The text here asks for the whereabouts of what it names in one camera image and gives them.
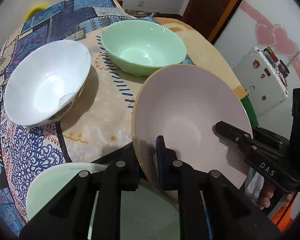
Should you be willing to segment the person's right hand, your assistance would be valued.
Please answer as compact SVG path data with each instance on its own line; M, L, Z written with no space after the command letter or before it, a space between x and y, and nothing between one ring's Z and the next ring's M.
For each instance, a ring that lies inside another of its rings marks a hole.
M260 210L264 208L268 208L271 205L271 199L274 196L274 192L275 192L275 186L273 186L271 183L267 181L264 181L256 204ZM288 206L294 194L295 192L292 191L290 194L285 196L282 207Z

